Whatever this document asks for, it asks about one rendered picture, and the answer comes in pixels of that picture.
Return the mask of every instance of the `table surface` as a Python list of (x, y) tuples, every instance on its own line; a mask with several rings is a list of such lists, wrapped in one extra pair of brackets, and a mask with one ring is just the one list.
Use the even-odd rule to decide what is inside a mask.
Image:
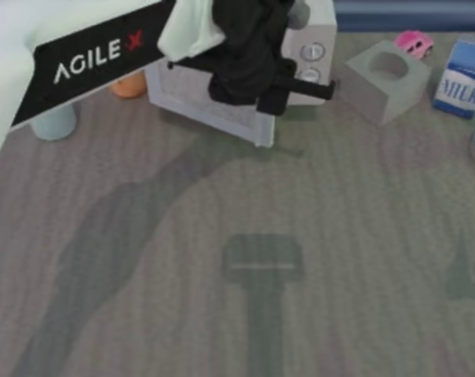
[[(394, 36), (340, 35), (334, 76)], [(457, 35), (433, 37), (428, 93)], [(247, 375), (221, 256), (256, 234), (304, 259), (282, 296), (284, 377), (475, 376), (475, 119), (426, 95), (377, 128), (335, 98), (279, 120), (299, 155), (107, 90), (79, 118), (0, 155), (0, 377)]]

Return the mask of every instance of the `red x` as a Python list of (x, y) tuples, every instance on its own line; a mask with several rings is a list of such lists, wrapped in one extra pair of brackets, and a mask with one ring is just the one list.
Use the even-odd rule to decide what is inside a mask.
[(143, 45), (143, 42), (141, 41), (142, 36), (142, 30), (136, 31), (136, 34), (129, 34), (129, 42), (126, 43), (126, 48), (129, 51), (134, 51), (136, 48), (141, 47)]

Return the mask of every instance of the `milk carton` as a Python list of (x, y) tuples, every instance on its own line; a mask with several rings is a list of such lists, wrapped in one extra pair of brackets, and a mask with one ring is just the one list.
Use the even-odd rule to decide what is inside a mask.
[(475, 36), (454, 45), (436, 91), (433, 106), (471, 119), (475, 114)]

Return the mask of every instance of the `pink toy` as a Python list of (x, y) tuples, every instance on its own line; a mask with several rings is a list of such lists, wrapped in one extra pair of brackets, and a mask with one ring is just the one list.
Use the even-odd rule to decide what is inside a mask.
[(394, 44), (413, 57), (422, 59), (431, 53), (434, 41), (420, 31), (407, 30), (397, 36)]

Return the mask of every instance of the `gray box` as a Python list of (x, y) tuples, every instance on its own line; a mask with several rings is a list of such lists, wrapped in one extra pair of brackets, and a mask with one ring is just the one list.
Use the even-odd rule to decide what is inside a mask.
[(391, 41), (381, 41), (345, 62), (339, 93), (366, 119), (379, 126), (416, 105), (431, 68)]

